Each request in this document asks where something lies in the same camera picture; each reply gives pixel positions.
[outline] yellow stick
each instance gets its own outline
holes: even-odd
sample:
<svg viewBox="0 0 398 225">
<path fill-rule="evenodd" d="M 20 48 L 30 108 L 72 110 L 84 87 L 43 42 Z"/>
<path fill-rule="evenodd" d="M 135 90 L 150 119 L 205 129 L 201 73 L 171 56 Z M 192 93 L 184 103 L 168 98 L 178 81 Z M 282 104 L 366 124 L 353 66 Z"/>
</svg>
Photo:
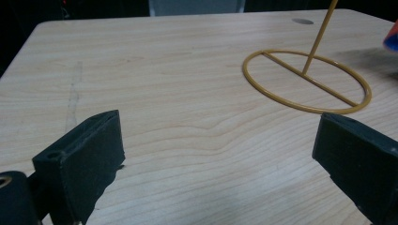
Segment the yellow stick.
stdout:
<svg viewBox="0 0 398 225">
<path fill-rule="evenodd" d="M 331 14 L 333 13 L 333 10 L 336 8 L 338 0 L 333 0 L 330 3 L 328 13 L 325 16 L 325 20 L 322 22 L 321 29 L 319 30 L 318 36 L 316 37 L 315 43 L 313 45 L 313 48 L 311 49 L 310 55 L 308 56 L 307 62 L 305 63 L 304 69 L 302 70 L 302 75 L 306 76 L 308 68 L 310 67 L 311 61 L 314 58 L 316 49 L 318 48 L 319 42 L 321 42 L 322 36 L 325 33 L 326 27 L 328 26 Z"/>
</svg>

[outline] yellow wire ring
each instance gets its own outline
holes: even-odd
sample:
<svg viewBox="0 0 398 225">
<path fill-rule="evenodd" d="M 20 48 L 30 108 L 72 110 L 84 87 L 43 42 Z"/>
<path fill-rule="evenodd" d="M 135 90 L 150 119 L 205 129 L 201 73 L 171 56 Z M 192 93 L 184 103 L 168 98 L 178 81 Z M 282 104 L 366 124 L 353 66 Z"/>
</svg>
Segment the yellow wire ring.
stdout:
<svg viewBox="0 0 398 225">
<path fill-rule="evenodd" d="M 322 57 L 319 55 L 314 55 L 314 58 L 320 61 L 323 61 L 325 63 L 331 64 L 332 66 L 335 66 L 339 69 L 341 69 L 342 71 L 348 73 L 352 78 L 354 78 L 362 87 L 363 92 L 364 92 L 364 99 L 362 101 L 362 103 L 360 104 L 356 104 L 355 106 L 351 107 L 351 108 L 347 108 L 347 109 L 322 109 L 322 108 L 316 108 L 316 107 L 311 107 L 311 106 L 305 106 L 305 105 L 300 105 L 296 102 L 287 100 L 283 97 L 279 97 L 273 93 L 271 93 L 270 91 L 268 91 L 266 88 L 264 88 L 263 86 L 261 86 L 258 82 L 256 82 L 252 76 L 250 75 L 249 71 L 248 71 L 248 64 L 250 62 L 250 60 L 252 60 L 254 57 L 260 55 L 260 54 L 270 54 L 270 53 L 292 53 L 292 54 L 298 54 L 298 55 L 303 55 L 303 56 L 309 56 L 309 54 L 307 54 L 306 52 L 298 52 L 298 51 L 290 51 L 290 50 L 262 50 L 262 51 L 257 51 L 252 53 L 251 55 L 249 55 L 245 61 L 243 62 L 243 74 L 245 75 L 246 79 L 248 80 L 248 82 L 255 88 L 257 89 L 259 92 L 261 92 L 263 95 L 267 96 L 268 98 L 271 98 L 283 105 L 286 105 L 288 107 L 297 109 L 297 110 L 301 110 L 301 111 L 305 111 L 308 113 L 338 113 L 338 114 L 347 114 L 347 113 L 354 113 L 357 112 L 361 109 L 363 109 L 366 105 L 369 104 L 369 102 L 372 99 L 372 91 L 371 91 L 371 87 L 369 86 L 369 84 L 358 74 L 356 73 L 354 70 L 352 70 L 351 68 L 342 65 L 340 63 L 337 63 L 331 59 L 328 59 L 326 57 Z M 316 80 L 314 80 L 313 78 L 307 76 L 307 75 L 299 75 L 300 77 L 304 78 L 309 81 L 311 80 L 314 83 L 318 83 Z"/>
</svg>

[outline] wooden table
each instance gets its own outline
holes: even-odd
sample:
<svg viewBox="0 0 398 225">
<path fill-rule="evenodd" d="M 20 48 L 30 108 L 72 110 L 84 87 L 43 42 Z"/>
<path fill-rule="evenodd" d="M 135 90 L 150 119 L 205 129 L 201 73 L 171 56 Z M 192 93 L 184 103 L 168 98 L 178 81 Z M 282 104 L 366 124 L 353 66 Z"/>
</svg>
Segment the wooden table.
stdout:
<svg viewBox="0 0 398 225">
<path fill-rule="evenodd" d="M 50 143 L 118 109 L 126 167 L 88 224 L 370 224 L 311 157 L 320 116 L 264 97 L 241 72 L 257 50 L 309 52 L 325 14 L 43 23 L 0 81 L 0 171 L 29 175 L 31 158 Z M 317 54 L 373 88 L 370 105 L 348 116 L 397 140 L 398 54 L 382 47 L 391 26 L 338 9 Z M 285 60 L 302 68 L 305 58 Z M 285 98 L 347 107 L 266 58 L 250 70 Z M 314 61 L 309 73 L 362 98 L 334 67 Z"/>
</svg>

